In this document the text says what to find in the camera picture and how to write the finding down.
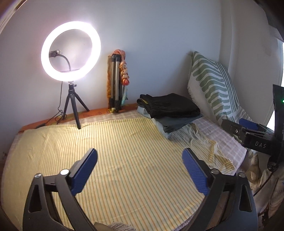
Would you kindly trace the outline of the right gloved hand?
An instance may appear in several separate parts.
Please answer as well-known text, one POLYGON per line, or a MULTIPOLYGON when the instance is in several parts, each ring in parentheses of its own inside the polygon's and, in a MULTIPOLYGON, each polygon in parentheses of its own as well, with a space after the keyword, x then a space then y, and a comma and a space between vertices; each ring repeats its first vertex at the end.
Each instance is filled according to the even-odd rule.
POLYGON ((283 163, 275 172, 262 171, 255 154, 245 174, 254 195, 256 211, 262 216, 262 222, 266 222, 276 214, 283 201, 283 163))

